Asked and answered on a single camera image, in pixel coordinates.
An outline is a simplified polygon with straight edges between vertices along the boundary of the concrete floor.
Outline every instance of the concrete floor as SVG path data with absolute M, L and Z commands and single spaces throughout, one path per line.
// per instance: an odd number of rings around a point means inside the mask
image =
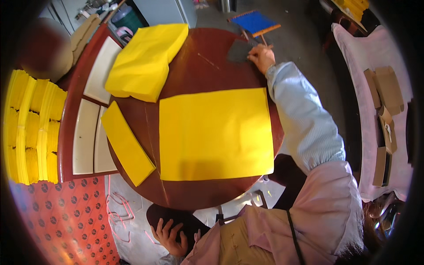
M 238 27 L 228 23 L 226 19 L 252 9 L 258 9 L 265 16 L 281 24 L 281 28 L 265 35 L 267 42 L 274 45 L 273 50 L 277 63 L 283 61 L 296 63 L 318 91 L 324 108 L 333 116 L 341 136 L 345 137 L 345 120 L 340 90 L 330 61 L 321 51 L 321 44 L 315 27 L 304 14 L 305 4 L 306 2 L 302 0 L 238 0 L 237 12 L 224 14 L 218 11 L 214 3 L 211 3 L 209 8 L 197 11 L 197 27 L 220 28 L 240 34 Z M 284 149 L 283 145 L 280 152 L 285 153 Z M 105 180 L 105 190 L 108 194 L 107 183 L 108 178 Z M 158 264 L 159 257 L 167 254 L 167 251 L 164 247 L 158 245 L 154 239 L 151 240 L 153 236 L 145 213 L 152 203 L 133 191 L 119 174 L 113 175 L 110 183 L 110 193 L 117 192 L 124 195 L 133 207 L 132 211 L 134 212 L 134 218 L 124 221 L 125 227 L 116 219 L 116 224 L 111 223 L 112 229 L 122 239 L 120 240 L 114 235 L 120 257 L 132 265 Z M 284 191 L 284 187 L 273 181 L 264 183 L 260 179 L 245 194 L 222 205 L 224 216 L 237 214 L 246 204 L 262 205 L 262 201 L 259 201 L 254 194 L 255 190 L 261 190 L 264 193 L 268 207 L 272 208 Z M 126 215 L 123 206 L 116 202 L 111 201 L 109 207 L 111 211 L 118 212 L 121 216 Z M 217 209 L 210 208 L 198 210 L 194 215 L 207 226 L 212 227 L 217 213 Z M 128 236 L 131 239 L 129 243 L 125 242 L 125 240 L 128 240 Z

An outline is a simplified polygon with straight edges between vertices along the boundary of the red-brown tabletop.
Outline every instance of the red-brown tabletop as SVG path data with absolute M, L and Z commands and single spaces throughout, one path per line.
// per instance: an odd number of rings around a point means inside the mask
M 232 63 L 227 52 L 235 39 L 241 37 L 220 29 L 196 28 L 169 64 L 169 75 L 159 100 L 181 94 L 227 89 L 266 87 L 265 77 L 249 62 Z M 141 196 L 159 204 L 181 210 L 197 210 L 218 206 L 247 191 L 260 176 L 208 181 L 162 181 L 159 155 L 159 104 L 135 98 L 116 98 L 134 136 L 156 170 L 138 187 L 125 173 L 111 145 L 109 149 L 117 169 L 125 181 Z M 275 104 L 268 97 L 274 155 L 282 144 L 284 133 Z

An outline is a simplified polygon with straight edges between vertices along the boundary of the brown cardboard piece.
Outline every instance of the brown cardboard piece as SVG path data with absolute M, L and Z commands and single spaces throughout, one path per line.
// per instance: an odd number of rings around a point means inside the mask
M 374 173 L 374 186 L 384 187 L 389 183 L 391 158 L 397 150 L 396 134 L 392 116 L 385 106 L 378 111 L 381 128 L 384 136 L 384 146 L 377 149 L 377 161 Z
M 403 97 L 393 68 L 391 66 L 377 67 L 372 78 L 382 105 L 392 116 L 401 113 L 404 110 Z
M 374 83 L 375 73 L 371 71 L 371 69 L 367 69 L 364 71 L 365 78 L 367 79 L 368 86 L 371 91 L 372 101 L 374 102 L 374 108 L 379 109 L 381 107 L 380 96 L 378 95 L 377 88 Z
M 89 18 L 87 18 L 86 21 L 84 21 L 84 23 L 71 35 L 71 50 L 74 56 L 73 65 L 75 65 L 78 61 L 88 39 L 97 29 L 100 22 L 101 20 L 99 15 L 93 14 L 89 16 Z

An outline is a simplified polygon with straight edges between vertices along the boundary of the hand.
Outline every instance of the hand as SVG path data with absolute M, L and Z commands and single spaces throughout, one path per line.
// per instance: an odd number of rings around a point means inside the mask
M 169 233 L 169 229 L 171 228 L 173 222 L 174 220 L 170 219 L 162 229 L 163 219 L 160 218 L 156 231 L 154 230 L 153 226 L 150 226 L 150 228 L 152 229 L 154 238 L 159 241 L 161 245 L 166 248 L 166 250 L 169 251 L 169 254 L 176 257 L 184 257 L 187 252 L 188 245 L 187 237 L 184 235 L 183 231 L 180 232 L 181 244 L 175 241 L 177 232 L 181 229 L 183 223 L 176 225 Z
M 254 62 L 259 71 L 264 75 L 266 74 L 266 70 L 275 64 L 274 52 L 271 50 L 272 47 L 272 45 L 265 46 L 258 44 L 258 46 L 252 48 L 249 56 L 247 56 L 247 59 Z

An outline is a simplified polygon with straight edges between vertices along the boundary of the light blue sleeve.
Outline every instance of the light blue sleeve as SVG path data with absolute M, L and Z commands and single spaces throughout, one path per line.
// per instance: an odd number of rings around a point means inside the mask
M 159 259 L 159 265 L 180 265 L 184 259 L 184 257 L 176 257 L 168 254 Z
M 342 137 L 318 93 L 293 62 L 266 72 L 271 99 L 277 105 L 287 149 L 306 174 L 320 164 L 344 161 Z

